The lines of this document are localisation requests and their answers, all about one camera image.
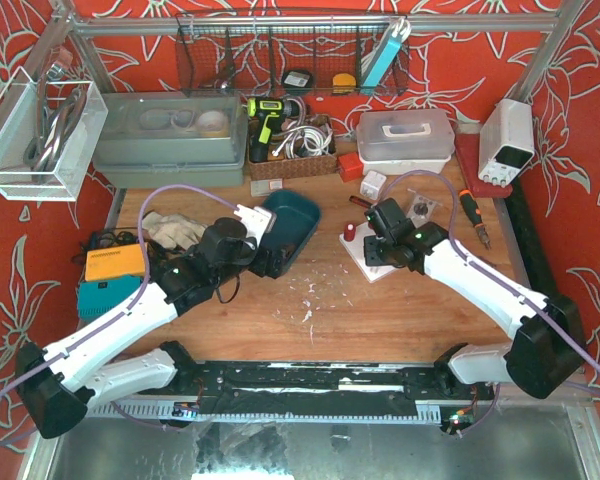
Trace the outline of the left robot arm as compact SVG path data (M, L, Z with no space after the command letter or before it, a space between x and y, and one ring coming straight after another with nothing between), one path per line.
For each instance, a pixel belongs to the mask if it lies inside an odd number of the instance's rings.
M83 329L44 348L25 343L16 355L15 390L40 435L59 437L100 405L184 382L193 361L176 341L134 359L116 357L237 280L276 220L275 213L260 207L219 218L191 253L163 263L129 297Z

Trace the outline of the plastic bag with parts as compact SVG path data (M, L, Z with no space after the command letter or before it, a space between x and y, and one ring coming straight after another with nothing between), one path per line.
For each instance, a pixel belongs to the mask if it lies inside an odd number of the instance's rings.
M440 206L440 203L420 194L416 190L409 189L409 192L411 192L413 196L406 216L412 221L413 225L418 228L431 220L435 209Z

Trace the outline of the large red spring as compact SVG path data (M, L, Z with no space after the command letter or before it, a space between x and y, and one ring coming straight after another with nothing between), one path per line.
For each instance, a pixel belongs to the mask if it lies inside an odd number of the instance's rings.
M354 224L347 224L343 231L343 240L345 242L352 242L355 239L356 231L357 227Z

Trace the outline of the red handled ratchet wrench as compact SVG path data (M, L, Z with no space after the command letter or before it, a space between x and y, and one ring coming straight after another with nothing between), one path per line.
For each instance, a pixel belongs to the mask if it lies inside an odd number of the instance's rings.
M365 210L374 209L376 207L374 203L355 195L351 195L349 197L349 201L359 207L364 208Z

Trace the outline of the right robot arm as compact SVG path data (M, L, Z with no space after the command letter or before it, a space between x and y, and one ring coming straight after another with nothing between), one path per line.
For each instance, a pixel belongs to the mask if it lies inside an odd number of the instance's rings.
M365 216L373 231L364 239L367 266L407 268L446 285L508 337L501 344L460 343L442 354L434 369L444 392L460 384L512 383L545 399L582 365L582 321L569 297L549 297L516 283L440 225L415 226L392 198L371 206Z

